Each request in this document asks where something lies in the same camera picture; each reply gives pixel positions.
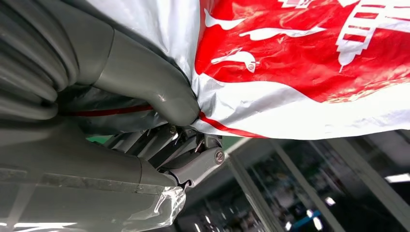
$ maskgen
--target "fluorescent light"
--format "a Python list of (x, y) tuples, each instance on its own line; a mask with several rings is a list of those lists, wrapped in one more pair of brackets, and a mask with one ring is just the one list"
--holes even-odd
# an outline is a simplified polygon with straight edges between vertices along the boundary
[(60, 223), (60, 222), (40, 222), (40, 223), (16, 223), (14, 227), (48, 227), (48, 228), (61, 228), (63, 226), (71, 226), (76, 223)]
[(208, 216), (205, 215), (206, 221), (211, 224), (211, 220), (209, 220)]
[(313, 223), (315, 223), (315, 227), (318, 231), (321, 231), (323, 229), (322, 222), (319, 220), (319, 218), (315, 217), (313, 219)]
[(285, 225), (286, 231), (290, 231), (291, 227), (292, 227), (292, 224), (290, 222), (286, 222), (286, 225)]
[(385, 177), (384, 179), (386, 179), (389, 183), (407, 182), (410, 181), (410, 174), (405, 173), (400, 175), (391, 175)]
[(199, 229), (198, 224), (196, 224), (196, 223), (195, 223), (195, 228), (196, 228), (196, 231), (197, 231), (197, 232), (201, 232), (201, 230)]
[(306, 215), (311, 218), (313, 216), (313, 211), (311, 211), (310, 209), (306, 210)]
[(325, 201), (329, 206), (332, 206), (332, 205), (336, 204), (336, 202), (335, 202), (331, 197), (326, 197), (326, 199), (324, 199), (324, 201)]

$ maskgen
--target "transparent plastic wrap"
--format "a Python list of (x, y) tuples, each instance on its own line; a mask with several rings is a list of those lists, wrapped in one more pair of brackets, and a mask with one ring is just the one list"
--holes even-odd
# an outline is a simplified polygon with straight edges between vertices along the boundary
[(71, 86), (59, 93), (61, 115), (87, 135), (111, 135), (151, 129), (166, 123), (148, 103), (91, 86)]
[(0, 231), (147, 231), (171, 225), (186, 198), (180, 187), (26, 176), (26, 171), (0, 169)]

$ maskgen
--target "plastic bag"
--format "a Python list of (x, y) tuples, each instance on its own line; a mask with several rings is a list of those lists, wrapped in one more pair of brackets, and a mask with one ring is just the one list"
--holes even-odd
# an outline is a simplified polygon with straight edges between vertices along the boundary
[(408, 0), (88, 2), (175, 59), (198, 97), (199, 131), (322, 139), (410, 129)]

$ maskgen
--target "screw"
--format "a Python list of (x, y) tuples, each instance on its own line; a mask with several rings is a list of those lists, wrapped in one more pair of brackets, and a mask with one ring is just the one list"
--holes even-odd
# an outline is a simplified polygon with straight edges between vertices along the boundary
[(175, 126), (171, 126), (171, 127), (169, 128), (169, 132), (170, 132), (171, 134), (175, 134), (175, 132), (176, 132), (176, 127), (175, 127)]
[(218, 151), (218, 152), (215, 154), (215, 162), (216, 162), (217, 164), (221, 164), (221, 163), (223, 163), (224, 160), (225, 160), (225, 155), (223, 154), (223, 152)]

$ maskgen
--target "metal rod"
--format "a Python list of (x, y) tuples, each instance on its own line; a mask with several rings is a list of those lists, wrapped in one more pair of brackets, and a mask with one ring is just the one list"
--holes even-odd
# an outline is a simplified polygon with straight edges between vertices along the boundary
[(324, 202), (318, 196), (316, 190), (310, 186), (309, 182), (303, 177), (302, 173), (296, 167), (296, 165), (292, 162), (291, 158), (286, 154), (286, 152), (282, 149), (282, 147), (275, 141), (271, 140), (273, 147), (275, 148), (276, 152), (278, 153), (279, 157), (283, 160), (285, 165), (289, 168), (291, 173), (294, 175), (296, 180), (299, 182), (300, 186), (305, 190), (307, 195), (311, 198), (313, 203), (315, 203), (316, 207), (325, 217), (327, 222), (332, 226), (333, 230), (336, 232), (344, 232), (345, 230), (341, 226), (341, 224), (336, 220), (335, 216), (330, 212)]
[(280, 222), (272, 213), (261, 192), (259, 192), (241, 162), (235, 156), (230, 156), (226, 162), (265, 229), (268, 232), (284, 232)]
[(261, 176), (256, 172), (254, 167), (250, 168), (255, 175), (256, 179), (258, 179), (259, 183), (262, 185), (262, 188), (265, 190), (266, 194), (268, 195), (269, 199), (273, 201), (272, 193), (268, 190), (267, 186), (265, 185), (264, 181), (262, 180)]
[(373, 194), (403, 227), (410, 231), (410, 207), (388, 183), (362, 158), (345, 139), (328, 139), (333, 149), (345, 160)]

